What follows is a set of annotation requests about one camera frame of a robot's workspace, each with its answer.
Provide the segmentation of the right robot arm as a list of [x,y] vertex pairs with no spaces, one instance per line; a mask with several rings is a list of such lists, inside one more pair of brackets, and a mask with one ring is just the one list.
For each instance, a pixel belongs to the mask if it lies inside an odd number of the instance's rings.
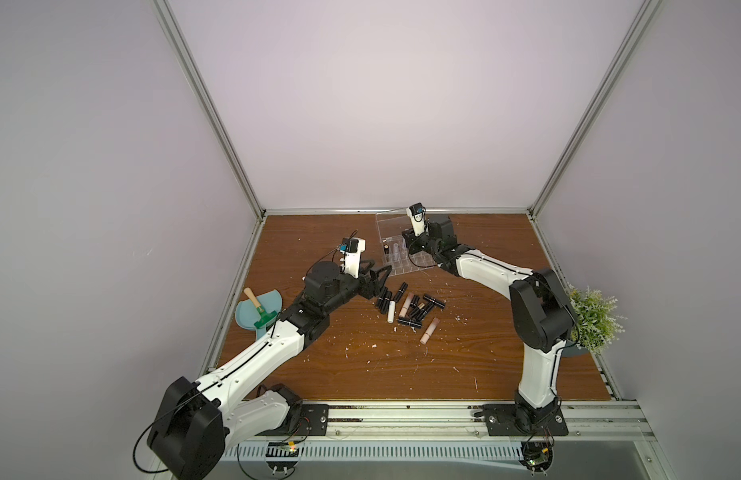
[[557,273],[500,261],[457,240],[446,215],[427,217],[422,204],[406,209],[411,227],[402,232],[409,254],[425,252],[436,267],[474,281],[507,298],[515,332],[524,344],[515,396],[519,418],[538,422],[560,406],[556,390],[561,350],[577,315]]

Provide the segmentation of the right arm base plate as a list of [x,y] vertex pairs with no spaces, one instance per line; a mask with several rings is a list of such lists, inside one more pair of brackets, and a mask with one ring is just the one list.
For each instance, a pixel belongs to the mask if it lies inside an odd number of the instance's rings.
[[569,430],[561,411],[561,403],[534,408],[518,404],[485,404],[474,414],[482,421],[489,436],[568,436]]

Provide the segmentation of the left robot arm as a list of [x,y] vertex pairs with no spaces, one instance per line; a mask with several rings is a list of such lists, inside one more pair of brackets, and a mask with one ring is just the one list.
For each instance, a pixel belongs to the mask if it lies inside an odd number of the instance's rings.
[[362,260],[358,270],[320,261],[304,277],[304,289],[266,328],[262,338],[226,364],[190,381],[172,382],[142,439],[176,479],[204,479],[228,447],[262,432],[298,422],[300,398],[276,385],[256,399],[248,394],[280,365],[312,345],[330,315],[356,296],[378,296],[390,267]]

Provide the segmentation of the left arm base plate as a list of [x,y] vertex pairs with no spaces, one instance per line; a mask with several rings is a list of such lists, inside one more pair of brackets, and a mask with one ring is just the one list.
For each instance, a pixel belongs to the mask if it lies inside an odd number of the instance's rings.
[[330,406],[328,404],[300,404],[300,406],[294,406],[288,411],[282,425],[274,429],[264,430],[258,433],[258,436],[326,436],[328,418],[330,418]]

